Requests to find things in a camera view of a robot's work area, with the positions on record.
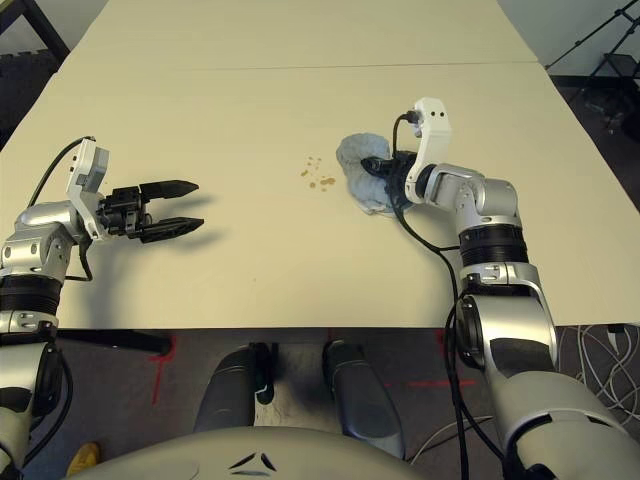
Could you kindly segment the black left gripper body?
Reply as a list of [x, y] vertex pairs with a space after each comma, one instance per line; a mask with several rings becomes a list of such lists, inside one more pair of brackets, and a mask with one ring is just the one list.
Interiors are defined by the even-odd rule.
[[98, 202], [97, 218], [110, 235], [139, 238], [146, 221], [145, 204], [138, 186], [116, 188]]

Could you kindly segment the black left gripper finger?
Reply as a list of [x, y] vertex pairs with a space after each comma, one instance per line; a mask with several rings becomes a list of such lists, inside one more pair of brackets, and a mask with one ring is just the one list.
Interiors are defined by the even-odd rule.
[[133, 237], [139, 239], [141, 243], [170, 240], [191, 233], [203, 224], [203, 219], [174, 217], [142, 225], [134, 232]]
[[199, 189], [199, 185], [185, 180], [166, 180], [139, 185], [145, 201], [179, 198]]

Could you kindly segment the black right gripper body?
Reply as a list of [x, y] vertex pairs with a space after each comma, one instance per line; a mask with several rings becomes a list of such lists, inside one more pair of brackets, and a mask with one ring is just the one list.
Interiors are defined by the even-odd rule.
[[405, 183], [415, 160], [416, 153], [411, 151], [398, 151], [391, 159], [385, 192], [388, 194], [390, 203], [400, 210], [413, 206], [406, 196]]

